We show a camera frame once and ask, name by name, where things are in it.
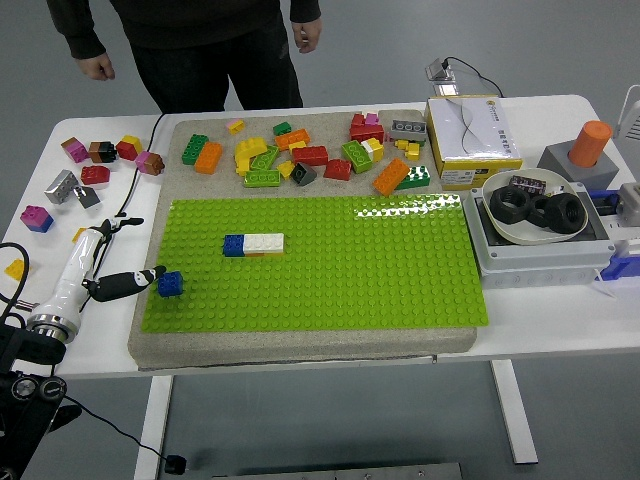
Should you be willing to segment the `person's left hand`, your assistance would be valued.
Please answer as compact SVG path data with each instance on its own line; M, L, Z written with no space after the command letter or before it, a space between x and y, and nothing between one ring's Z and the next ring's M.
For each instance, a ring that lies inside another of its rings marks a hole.
M321 18L303 23L292 22L291 27L299 53L308 54L317 49L323 29Z

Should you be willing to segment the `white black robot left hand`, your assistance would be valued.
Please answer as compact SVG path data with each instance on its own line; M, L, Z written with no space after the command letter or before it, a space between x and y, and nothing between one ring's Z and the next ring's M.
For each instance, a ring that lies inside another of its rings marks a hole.
M136 295L159 279L166 272L161 265L97 280L93 278L100 248L121 227L142 223L141 218L118 214L82 232L54 288L53 296L32 310L27 328L69 343L79 332L80 310L87 299L109 302Z

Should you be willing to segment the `person's right hand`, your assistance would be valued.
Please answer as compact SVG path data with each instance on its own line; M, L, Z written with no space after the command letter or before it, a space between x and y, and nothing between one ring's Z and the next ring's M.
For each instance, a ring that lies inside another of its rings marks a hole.
M114 80L115 70L107 53L96 57L75 60L78 68L87 78L96 81Z

